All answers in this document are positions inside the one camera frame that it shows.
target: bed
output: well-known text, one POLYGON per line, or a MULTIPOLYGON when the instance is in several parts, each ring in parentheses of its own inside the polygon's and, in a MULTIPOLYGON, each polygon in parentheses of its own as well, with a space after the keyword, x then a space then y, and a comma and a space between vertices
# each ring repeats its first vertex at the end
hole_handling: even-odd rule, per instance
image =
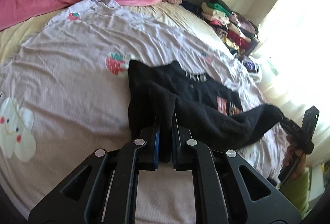
MULTIPOLYGON (((27 143, 35 149, 20 155, 2 148, 0 184, 26 219, 96 148, 115 150, 131 140, 126 73, 111 77, 109 56, 127 62, 138 59, 150 66, 177 60, 184 70, 207 72, 237 91, 244 111, 265 102, 213 29, 177 5, 123 7, 113 0, 82 0, 9 27, 0 32, 2 113, 18 108, 26 119, 23 124, 30 132, 33 128, 34 141, 27 143), (92 38, 83 38, 86 31, 92 38), (136 37, 145 39, 145 44, 136 37), (31 77, 31 71, 37 76, 31 77)), ((274 178, 281 169, 285 141, 284 131, 276 125, 239 153, 264 177, 274 178)), ((136 222, 194 223, 193 195, 191 172, 176 172, 170 163, 155 172, 141 171, 136 222)))

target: green cloth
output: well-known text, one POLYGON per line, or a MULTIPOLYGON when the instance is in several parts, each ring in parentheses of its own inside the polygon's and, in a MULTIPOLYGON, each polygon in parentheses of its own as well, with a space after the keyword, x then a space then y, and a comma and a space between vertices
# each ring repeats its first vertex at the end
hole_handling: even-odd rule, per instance
POLYGON ((211 9, 215 9, 215 10, 224 12, 226 14, 226 16, 229 16, 230 15, 230 12, 227 11, 224 7, 222 7, 219 3, 208 2, 207 3, 207 6, 210 7, 211 9))
POLYGON ((309 169, 297 179, 287 181, 280 192, 299 210, 301 218, 304 218, 308 211, 308 189, 310 185, 309 169))

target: bedsheet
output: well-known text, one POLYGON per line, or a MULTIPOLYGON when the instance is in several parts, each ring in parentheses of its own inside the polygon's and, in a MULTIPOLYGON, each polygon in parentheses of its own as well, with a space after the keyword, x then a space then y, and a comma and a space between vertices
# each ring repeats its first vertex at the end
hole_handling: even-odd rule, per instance
MULTIPOLYGON (((215 50, 223 51, 229 58, 232 55, 227 50, 214 30, 203 20, 178 5, 160 2, 152 6, 125 6, 126 9, 140 13, 143 17, 153 17, 158 22, 171 27, 181 27, 198 37, 215 50)), ((19 45, 29 36, 40 31, 49 20, 63 9, 32 17, 24 22, 0 31, 0 63, 17 52, 19 45)))
MULTIPOLYGON (((15 206, 25 217, 27 217, 29 210, 50 189, 95 148, 104 147, 107 150, 113 150, 120 148, 125 142, 129 141, 130 135, 127 121, 129 89, 128 84, 125 86, 125 72, 118 76, 112 76, 113 74, 106 66, 108 57, 119 57, 125 61, 137 58, 149 65, 166 64, 173 59, 177 59, 183 69, 193 73, 206 71, 217 81, 238 91, 244 110, 264 102, 260 91, 248 76, 243 65, 233 59, 230 54, 227 55, 226 49, 221 50, 224 45, 219 42, 220 40, 216 35, 217 39, 214 38, 214 40, 212 38, 210 40, 209 36, 204 38, 217 49, 213 50, 207 43, 197 38, 196 35, 192 35, 183 27, 178 28, 175 16, 169 19, 164 14, 158 13, 158 7, 149 9, 150 14, 154 14, 154 16, 150 17, 147 14, 137 13, 141 11, 141 8, 131 7, 130 9, 135 9, 132 12, 126 7, 119 7, 111 0, 84 0, 51 19, 38 34, 22 44, 19 53, 13 60, 3 66, 2 75, 6 75, 7 83, 11 82, 10 87, 13 87, 15 84, 15 75, 18 76, 19 74, 20 87, 25 86, 27 88, 24 94, 18 95, 17 103, 15 101, 13 104, 18 106, 19 109, 24 107, 34 111, 34 123, 36 124, 32 125, 31 131, 36 141, 36 151, 28 162, 21 163, 14 149, 11 158, 4 156, 2 151, 0 158, 0 167, 2 169, 0 173, 1 185, 11 200, 15 201, 15 206), (160 23, 160 18, 166 18, 168 24, 160 23), (88 39, 84 35, 87 32, 89 33, 88 39), (143 33, 147 33, 149 38, 147 42, 142 44, 138 41, 141 40, 140 35, 143 33), (62 63, 59 65, 57 61, 52 64, 45 62, 45 59, 47 59, 46 55, 58 55, 61 56, 61 59, 66 59, 68 54, 73 54, 75 57, 70 60, 67 59, 69 62, 66 64, 62 63), (101 56, 101 59, 90 59, 90 57, 95 57, 95 54, 100 54, 98 56, 101 56), (73 67, 77 65, 77 62, 79 62, 79 68, 75 70, 73 67), (70 66, 70 72, 63 70, 61 66, 70 66), (29 101, 35 91, 29 90, 31 84, 24 84, 23 78, 24 74, 30 74, 30 71, 36 68, 47 68, 46 74, 55 80, 65 76, 66 79, 75 81, 77 74, 84 75, 82 82, 89 77, 96 79, 97 81, 93 83, 87 80, 83 84, 80 81, 75 85, 70 84, 70 87, 73 87, 71 88, 72 91, 79 89, 79 91, 84 93, 84 102, 87 102, 85 107, 88 107, 88 111, 92 110, 94 115, 90 115, 88 118, 84 117, 83 119, 86 122, 82 122, 80 117, 72 118, 72 115, 69 115, 69 122, 73 126, 70 129, 63 130, 65 124, 67 124, 63 120, 68 120, 67 111, 65 113, 57 111, 56 115, 48 114, 50 108, 41 108, 40 101, 29 101), (10 76, 8 76, 6 71, 8 69, 11 70, 10 76), (100 94, 96 92, 98 88, 102 89, 100 94), (120 92, 109 94, 110 96, 105 95, 107 91, 112 92, 117 88, 120 89, 120 92), (93 102, 90 103, 90 99, 89 102, 85 100, 86 97, 93 98, 95 95, 104 96, 107 102, 93 99, 93 102), (116 106, 117 111, 115 114, 110 113, 111 110, 109 109, 112 106, 116 106), (54 126, 54 122, 53 124, 43 122, 50 128, 47 129, 50 132, 49 137, 41 135, 42 129, 39 131, 35 130, 36 126, 38 126, 37 122, 40 121, 39 117, 43 117, 43 115, 48 115, 50 118, 53 116, 54 121, 60 125, 60 129, 56 129, 59 127, 54 126), (111 122, 104 122, 104 119, 107 118, 111 122), (100 128, 99 125, 104 123, 106 128, 100 128), (108 126, 113 126, 114 123, 117 129, 110 128, 113 131, 109 133, 108 126), (72 136, 67 137, 67 133, 71 132, 72 136), (52 147, 58 146, 60 146, 60 149, 52 150, 52 147), (47 176, 48 173, 52 178, 45 179, 40 183, 40 178, 47 176)), ((181 18, 180 13, 183 12, 187 18, 190 17, 189 12, 179 7, 176 7, 174 11, 169 13, 175 14, 177 12, 178 18, 181 18)), ((184 21, 181 24, 189 25, 189 22, 184 21)), ((42 69, 40 69, 38 76, 41 76, 43 73, 41 72, 42 69)), ((35 79, 29 78, 26 81, 36 83, 35 79)), ((58 83, 53 83, 54 85, 52 83, 43 85, 47 86, 48 91, 51 90, 55 94, 57 87, 59 87, 58 84, 61 84, 62 80, 60 79, 58 83)), ((4 84, 2 79, 1 91, 3 96, 0 99, 2 103, 4 98, 9 96, 10 90, 6 89, 6 87, 8 85, 4 84)), ((68 95, 70 91, 68 91, 67 87, 65 89, 65 91, 63 89, 58 91, 62 96, 55 103, 63 99, 63 95, 68 95)), ((47 91, 40 87, 35 94, 47 95, 47 91)), ((12 90, 10 96, 17 96, 16 92, 12 90)), ((265 134, 260 142, 240 150, 240 153, 262 175, 268 177, 276 174, 280 169, 279 163, 283 159, 285 151, 281 144, 283 141, 283 131, 278 129, 278 126, 275 126, 265 134)), ((170 165, 165 164, 161 165, 160 170, 155 173, 142 171, 138 186, 137 223, 194 223, 193 201, 190 172, 175 172, 171 170, 170 165), (181 179, 178 182, 166 180, 171 175, 181 179), (156 191, 160 194, 163 193, 162 199, 158 199, 155 196, 156 191)))

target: black mechanical arm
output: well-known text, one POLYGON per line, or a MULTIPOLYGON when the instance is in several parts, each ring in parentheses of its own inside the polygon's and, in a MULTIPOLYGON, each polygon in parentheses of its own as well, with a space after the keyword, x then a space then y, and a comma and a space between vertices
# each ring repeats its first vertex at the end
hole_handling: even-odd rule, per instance
MULTIPOLYGON (((315 121, 297 128, 283 117, 281 124, 297 147, 306 153, 312 150, 311 133, 306 132, 313 129, 315 121)), ((139 170, 158 168, 159 136, 156 119, 153 127, 143 129, 138 139, 120 150, 97 149, 32 209, 28 222, 134 224, 139 170)), ((197 224, 301 222, 299 211, 236 151, 210 150, 193 139, 189 129, 178 125, 176 115, 172 146, 173 168, 191 170, 193 174, 197 224)), ((288 176, 284 173, 290 172, 292 165, 294 162, 281 174, 288 176)))

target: strawberry print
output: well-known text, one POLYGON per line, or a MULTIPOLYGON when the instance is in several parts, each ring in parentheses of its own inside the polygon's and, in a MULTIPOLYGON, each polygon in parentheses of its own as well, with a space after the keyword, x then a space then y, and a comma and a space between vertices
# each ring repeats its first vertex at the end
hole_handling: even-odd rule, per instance
POLYGON ((205 51, 201 52, 201 56, 205 59, 205 61, 211 65, 215 57, 213 55, 208 55, 205 51))
POLYGON ((121 64, 124 64, 125 60, 120 54, 112 53, 105 60, 107 68, 115 75, 118 75, 119 72, 126 71, 121 67, 121 64))
POLYGON ((68 19, 72 22, 80 19, 80 13, 72 12, 69 14, 68 19))

